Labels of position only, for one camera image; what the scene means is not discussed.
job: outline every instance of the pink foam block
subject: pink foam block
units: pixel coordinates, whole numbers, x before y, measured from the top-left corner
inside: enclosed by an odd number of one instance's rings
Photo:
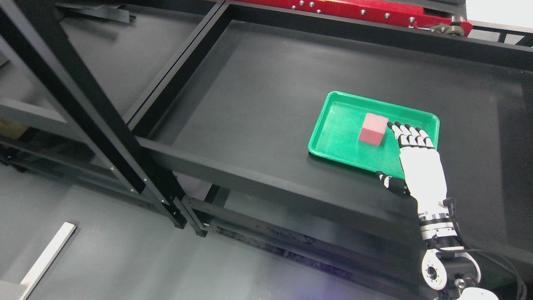
[[[361,129],[361,134],[359,135],[359,140],[379,146],[385,135],[388,121],[389,119],[386,117],[367,113]]]

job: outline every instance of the floor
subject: floor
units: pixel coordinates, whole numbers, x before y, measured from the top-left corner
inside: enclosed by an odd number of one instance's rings
[[[0,279],[20,282],[78,226],[28,299],[392,299],[104,194],[0,167]]]

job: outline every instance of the cable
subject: cable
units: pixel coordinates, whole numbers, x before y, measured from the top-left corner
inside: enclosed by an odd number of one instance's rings
[[[452,224],[454,225],[455,232],[457,233],[457,237],[458,237],[459,241],[462,243],[463,247],[467,248],[467,249],[472,249],[461,238],[461,236],[462,236],[461,235],[461,230],[459,229],[459,224],[457,224],[457,220],[455,218],[455,214],[450,213],[450,219],[451,219]],[[507,258],[505,258],[504,256],[502,256],[502,255],[500,255],[498,253],[487,251],[487,250],[475,251],[475,252],[477,252],[477,254],[479,256],[485,258],[486,260],[494,263],[495,265],[499,266],[500,268],[506,270],[508,273],[512,274],[516,278],[516,285],[517,285],[517,287],[516,287],[516,299],[517,300],[526,299],[526,297],[527,297],[527,286],[523,282],[523,280],[520,278],[520,275],[519,275],[518,271],[516,270],[516,268],[514,267],[514,265]],[[500,263],[499,261],[495,260],[494,258],[486,255],[485,253],[490,253],[490,254],[498,256],[499,258],[504,259],[513,268],[513,270],[508,268],[506,265]]]
[[[492,252],[492,251],[489,251],[489,250],[482,250],[482,249],[459,249],[459,250],[444,250],[442,248],[440,248],[435,240],[437,239],[437,235],[434,235],[431,239],[431,243],[433,244],[433,246],[435,247],[435,249],[437,249],[438,251],[440,252],[447,252],[447,253],[464,253],[464,252],[476,252],[480,255],[482,255],[483,253],[488,253],[488,254],[492,254],[492,255],[495,255],[497,256],[498,258],[500,258],[501,260],[505,261],[510,267],[508,268],[507,266],[505,266],[504,264],[500,263],[499,261],[489,257],[489,256],[486,256],[486,255],[483,255],[483,257],[485,257],[486,259],[488,259],[489,261],[495,263],[497,266],[501,267],[502,269],[508,271],[511,275],[513,275],[516,279],[516,285],[517,285],[517,291],[516,291],[516,300],[525,300],[526,299],[526,296],[527,296],[527,287],[526,287],[526,284],[523,282],[522,278],[520,277],[520,274],[518,273],[518,271],[516,270],[515,266],[513,265],[513,263],[511,263],[510,260],[508,260],[507,258],[505,258],[504,256],[498,254],[498,253],[495,253],[495,252]]]
[[[431,243],[433,244],[433,246],[439,251],[448,252],[448,253],[450,253],[450,252],[451,253],[476,252],[479,256],[487,259],[488,261],[496,264],[497,266],[501,267],[502,269],[504,269],[507,272],[509,272],[510,274],[512,274],[515,277],[515,279],[516,279],[516,300],[525,300],[526,297],[527,297],[527,286],[523,282],[522,278],[520,277],[520,274],[516,270],[516,267],[513,265],[513,263],[511,263],[510,260],[508,260],[504,256],[502,256],[502,255],[500,255],[498,253],[492,252],[492,251],[482,250],[482,249],[472,249],[464,242],[464,240],[462,239],[461,229],[459,228],[459,224],[457,223],[457,219],[455,217],[455,201],[454,200],[455,200],[454,198],[447,198],[447,199],[445,199],[443,201],[443,204],[448,208],[449,217],[450,217],[451,222],[452,222],[452,224],[453,224],[453,226],[455,228],[455,232],[457,233],[457,237],[458,237],[460,243],[463,245],[463,247],[465,249],[464,250],[442,250],[439,246],[437,246],[435,244],[436,236],[434,236],[431,239]],[[505,266],[504,264],[502,264],[501,262],[495,260],[494,258],[486,255],[485,253],[497,256],[501,260],[505,261],[511,267],[511,269],[508,268],[507,266]]]

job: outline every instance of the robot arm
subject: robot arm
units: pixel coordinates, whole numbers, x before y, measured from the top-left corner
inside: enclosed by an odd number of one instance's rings
[[[494,293],[478,287],[481,271],[477,262],[463,250],[453,223],[453,202],[446,198],[447,186],[440,155],[427,133],[420,129],[389,122],[400,147],[400,162],[405,181],[377,172],[383,185],[400,196],[418,202],[418,219],[426,254],[422,275],[438,291],[439,300],[497,299]]]

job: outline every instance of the plastic tray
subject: plastic tray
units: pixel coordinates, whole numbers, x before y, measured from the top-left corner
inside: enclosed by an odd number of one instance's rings
[[[389,121],[408,123],[424,129],[435,147],[440,121],[432,113],[333,91],[328,94],[309,140],[309,152],[371,172],[383,171],[404,178],[400,165],[398,141],[387,129],[379,146],[359,141],[365,115],[374,113]]]

